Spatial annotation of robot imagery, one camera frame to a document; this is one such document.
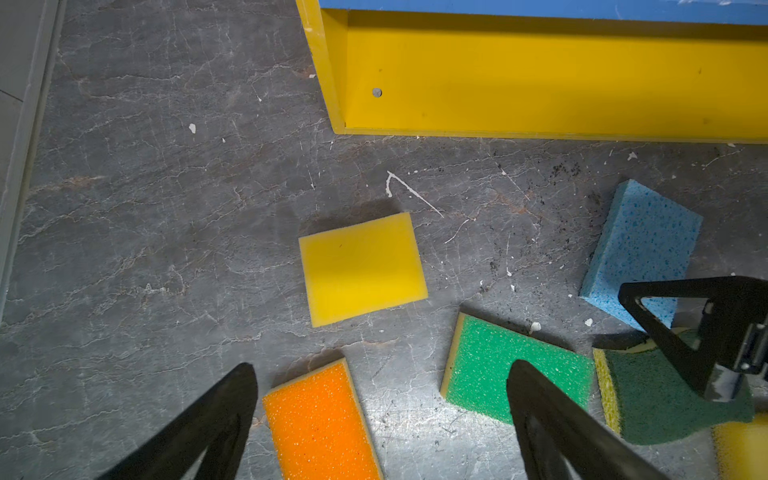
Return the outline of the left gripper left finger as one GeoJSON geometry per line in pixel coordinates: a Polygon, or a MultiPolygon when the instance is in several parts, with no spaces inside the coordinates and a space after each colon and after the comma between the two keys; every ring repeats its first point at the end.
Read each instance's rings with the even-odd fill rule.
{"type": "Polygon", "coordinates": [[[102,479],[180,479],[199,462],[197,479],[233,479],[258,400],[250,363],[240,363],[102,479]]]}

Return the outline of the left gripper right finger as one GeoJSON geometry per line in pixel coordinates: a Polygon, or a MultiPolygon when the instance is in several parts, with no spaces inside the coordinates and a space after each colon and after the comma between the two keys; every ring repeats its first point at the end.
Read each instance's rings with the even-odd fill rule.
{"type": "Polygon", "coordinates": [[[513,362],[507,397],[529,479],[664,479],[524,360],[513,362]]]}

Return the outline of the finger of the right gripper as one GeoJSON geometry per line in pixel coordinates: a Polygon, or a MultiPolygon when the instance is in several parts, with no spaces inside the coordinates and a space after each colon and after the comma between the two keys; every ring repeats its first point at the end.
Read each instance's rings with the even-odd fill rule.
{"type": "Polygon", "coordinates": [[[679,376],[708,401],[731,401],[746,375],[767,377],[767,282],[745,276],[621,285],[621,305],[679,376]],[[643,304],[645,298],[705,301],[697,341],[686,344],[643,304]]]}

